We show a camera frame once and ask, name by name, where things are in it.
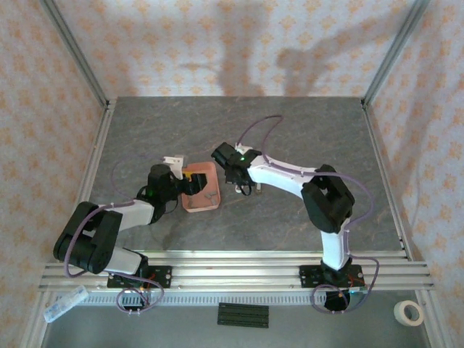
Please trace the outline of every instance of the tape roll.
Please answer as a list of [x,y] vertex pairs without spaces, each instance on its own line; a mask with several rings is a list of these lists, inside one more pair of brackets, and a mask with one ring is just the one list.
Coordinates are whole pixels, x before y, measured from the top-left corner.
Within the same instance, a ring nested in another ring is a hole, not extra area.
[[394,317],[404,326],[419,326],[423,322],[421,306],[413,301],[401,301],[395,304]]

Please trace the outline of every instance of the floral wallpaper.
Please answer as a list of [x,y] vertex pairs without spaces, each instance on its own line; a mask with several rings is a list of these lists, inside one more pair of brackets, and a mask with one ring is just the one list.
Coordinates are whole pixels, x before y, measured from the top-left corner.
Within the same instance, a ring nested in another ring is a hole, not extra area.
[[107,97],[362,96],[412,0],[57,0]]
[[39,1],[0,18],[0,346],[17,347],[102,110]]
[[432,1],[373,111],[403,220],[464,347],[464,6]]

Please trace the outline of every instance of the patterned backdrop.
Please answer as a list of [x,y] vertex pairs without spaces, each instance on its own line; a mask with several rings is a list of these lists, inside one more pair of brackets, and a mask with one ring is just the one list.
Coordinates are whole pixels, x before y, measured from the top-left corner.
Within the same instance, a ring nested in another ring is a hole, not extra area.
[[362,96],[412,0],[57,0],[109,98]]
[[432,1],[373,110],[391,184],[464,347],[464,6]]
[[102,111],[38,0],[0,18],[0,347],[17,347]]

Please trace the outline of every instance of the masking tape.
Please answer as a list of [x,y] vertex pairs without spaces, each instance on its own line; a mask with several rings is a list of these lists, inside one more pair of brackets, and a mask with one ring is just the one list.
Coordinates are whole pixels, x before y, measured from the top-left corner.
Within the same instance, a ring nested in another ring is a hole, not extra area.
[[401,301],[395,304],[393,309],[394,317],[404,326],[419,326],[423,322],[422,308],[413,301]]

